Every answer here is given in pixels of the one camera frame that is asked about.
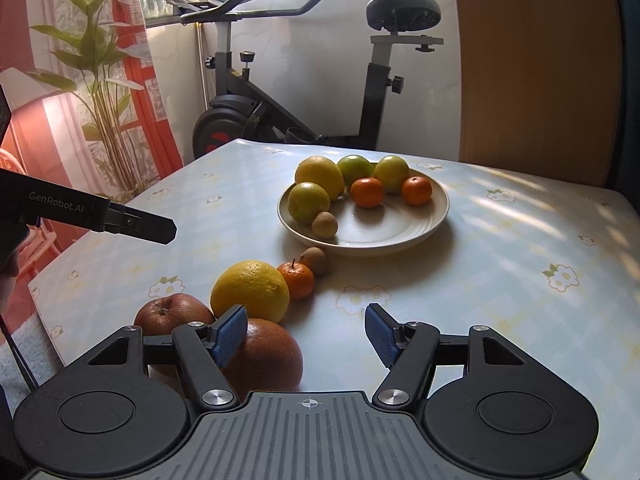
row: bike seat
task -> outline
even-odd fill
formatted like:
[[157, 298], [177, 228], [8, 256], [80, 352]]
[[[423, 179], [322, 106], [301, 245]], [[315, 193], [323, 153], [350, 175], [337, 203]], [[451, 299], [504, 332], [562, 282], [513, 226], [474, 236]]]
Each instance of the bike seat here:
[[426, 30], [440, 23], [436, 0], [371, 0], [367, 4], [367, 23], [389, 32]]

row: white wall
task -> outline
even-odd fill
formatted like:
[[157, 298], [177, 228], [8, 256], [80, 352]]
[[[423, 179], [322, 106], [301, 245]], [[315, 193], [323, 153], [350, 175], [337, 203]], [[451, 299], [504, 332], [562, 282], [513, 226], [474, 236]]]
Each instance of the white wall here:
[[162, 103], [185, 164], [193, 160], [193, 127], [204, 111], [193, 25], [153, 27], [146, 37], [154, 60]]
[[[299, 7], [306, 0], [255, 0], [241, 9]], [[238, 52], [253, 50], [252, 81], [319, 134], [358, 131], [367, 64], [369, 0], [323, 0], [305, 16], [244, 20], [232, 25]], [[435, 52], [394, 46], [391, 75], [404, 76], [401, 95], [388, 92], [380, 150], [457, 160], [460, 143], [460, 42], [455, 0], [436, 0], [442, 21], [425, 34], [442, 37]], [[216, 29], [206, 25], [215, 50]], [[191, 129], [202, 111], [193, 27], [148, 30], [163, 101], [180, 152], [191, 156]]]

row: printed plant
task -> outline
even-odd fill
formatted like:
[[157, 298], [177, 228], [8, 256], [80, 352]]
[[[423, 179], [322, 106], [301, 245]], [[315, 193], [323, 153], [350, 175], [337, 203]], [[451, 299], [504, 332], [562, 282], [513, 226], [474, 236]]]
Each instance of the printed plant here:
[[86, 17], [84, 30], [60, 30], [53, 25], [31, 28], [63, 43], [63, 48], [51, 53], [77, 75], [76, 80], [47, 70], [35, 70], [29, 76], [71, 92], [86, 107], [90, 121], [82, 125], [84, 138], [102, 142], [106, 160], [94, 155], [94, 161], [108, 182], [121, 190], [110, 198], [126, 202], [148, 185], [139, 140], [121, 122], [129, 108], [130, 91], [143, 90], [138, 83], [118, 77], [122, 72], [118, 65], [129, 54], [116, 46], [116, 28], [128, 24], [105, 20], [112, 0], [66, 1]]

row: white plate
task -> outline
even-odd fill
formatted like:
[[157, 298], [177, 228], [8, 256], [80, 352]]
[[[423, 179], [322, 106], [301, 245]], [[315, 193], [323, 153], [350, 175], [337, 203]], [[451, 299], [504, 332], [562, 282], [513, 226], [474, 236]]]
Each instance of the white plate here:
[[407, 205], [399, 195], [386, 195], [382, 205], [373, 209], [357, 207], [347, 193], [332, 202], [329, 211], [338, 220], [338, 232], [331, 240], [321, 240], [311, 226], [289, 215], [289, 186], [278, 202], [278, 218], [284, 227], [303, 244], [320, 247], [342, 256], [380, 256], [397, 253], [430, 237], [449, 212], [449, 195], [430, 176], [411, 170], [411, 176], [425, 176], [431, 181], [433, 195], [423, 206]]

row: plate of fruit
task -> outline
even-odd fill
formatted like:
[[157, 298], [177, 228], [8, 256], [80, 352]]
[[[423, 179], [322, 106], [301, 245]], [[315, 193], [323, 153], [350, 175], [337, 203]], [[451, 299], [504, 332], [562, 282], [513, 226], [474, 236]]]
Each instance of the plate of fruit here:
[[396, 155], [377, 162], [347, 155], [337, 164], [310, 156], [278, 202], [278, 218], [291, 235], [343, 256], [412, 247], [431, 236], [448, 212], [442, 185]]

